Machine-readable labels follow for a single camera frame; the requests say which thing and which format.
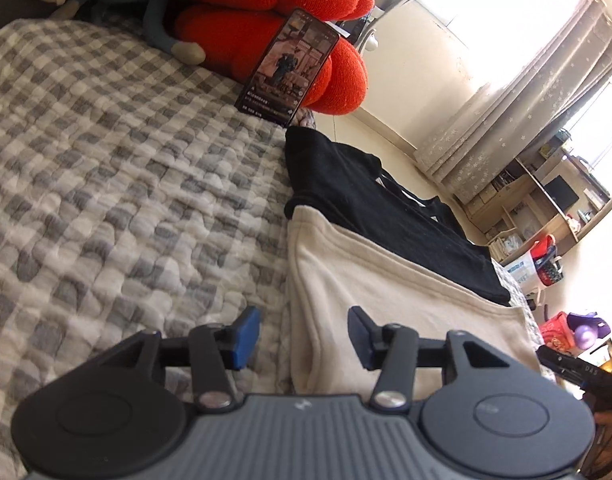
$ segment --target smartphone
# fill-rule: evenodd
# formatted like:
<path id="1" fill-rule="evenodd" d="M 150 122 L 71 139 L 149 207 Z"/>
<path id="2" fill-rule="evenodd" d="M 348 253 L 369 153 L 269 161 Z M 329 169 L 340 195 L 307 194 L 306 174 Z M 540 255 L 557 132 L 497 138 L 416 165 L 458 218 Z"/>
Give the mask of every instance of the smartphone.
<path id="1" fill-rule="evenodd" d="M 295 9 L 266 49 L 235 106 L 288 126 L 337 41 L 339 34 L 332 27 Z"/>

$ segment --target curtain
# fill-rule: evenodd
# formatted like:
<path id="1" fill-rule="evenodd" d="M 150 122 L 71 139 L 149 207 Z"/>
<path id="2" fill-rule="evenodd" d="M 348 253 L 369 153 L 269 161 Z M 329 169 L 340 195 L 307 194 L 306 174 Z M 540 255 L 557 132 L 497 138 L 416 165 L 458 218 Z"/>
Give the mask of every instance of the curtain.
<path id="1" fill-rule="evenodd" d="M 612 22 L 600 0 L 581 0 L 509 85 L 484 85 L 418 147 L 417 165 L 467 203 L 611 71 Z"/>

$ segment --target baseboard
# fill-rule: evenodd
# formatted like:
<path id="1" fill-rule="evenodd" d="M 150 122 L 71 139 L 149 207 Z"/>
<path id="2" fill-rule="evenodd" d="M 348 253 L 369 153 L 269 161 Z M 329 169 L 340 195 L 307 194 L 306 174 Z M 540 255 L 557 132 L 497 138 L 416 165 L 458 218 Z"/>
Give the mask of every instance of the baseboard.
<path id="1" fill-rule="evenodd" d="M 376 131 L 384 139 L 388 140 L 388 142 L 399 148 L 402 152 L 406 153 L 406 155 L 408 155 L 410 158 L 414 158 L 417 148 L 404 139 L 404 137 L 400 136 L 400 134 L 388 126 L 388 124 L 382 123 L 377 117 L 362 107 L 355 110 L 352 113 L 352 116 L 362 121 L 371 130 Z"/>

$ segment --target circular cover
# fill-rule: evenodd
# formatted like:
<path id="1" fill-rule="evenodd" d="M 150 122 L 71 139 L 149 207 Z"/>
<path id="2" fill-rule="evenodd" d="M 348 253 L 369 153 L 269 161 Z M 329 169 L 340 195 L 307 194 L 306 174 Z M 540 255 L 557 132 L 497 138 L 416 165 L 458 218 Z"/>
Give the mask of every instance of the circular cover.
<path id="1" fill-rule="evenodd" d="M 480 474 L 533 478 L 561 472 L 585 453 L 593 419 L 582 402 L 535 376 L 534 388 L 491 388 L 495 381 L 481 376 L 448 384 L 426 401 L 422 430 L 443 455 Z"/>
<path id="2" fill-rule="evenodd" d="M 55 478 L 116 478 L 170 452 L 186 426 L 173 394 L 126 368 L 71 373 L 20 403 L 11 423 L 24 462 Z"/>

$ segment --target red plush toy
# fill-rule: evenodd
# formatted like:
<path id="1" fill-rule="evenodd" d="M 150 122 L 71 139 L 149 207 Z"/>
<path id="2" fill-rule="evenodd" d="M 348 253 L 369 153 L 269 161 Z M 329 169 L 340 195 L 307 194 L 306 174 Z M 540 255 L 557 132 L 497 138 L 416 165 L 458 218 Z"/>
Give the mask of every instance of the red plush toy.
<path id="1" fill-rule="evenodd" d="M 322 21 L 353 20 L 366 15 L 374 0 L 193 0 L 176 20 L 176 36 L 206 52 L 204 65 L 244 83 L 284 17 L 301 7 Z M 302 106 L 325 114 L 347 114 L 366 97 L 366 67 L 343 38 L 322 67 Z"/>

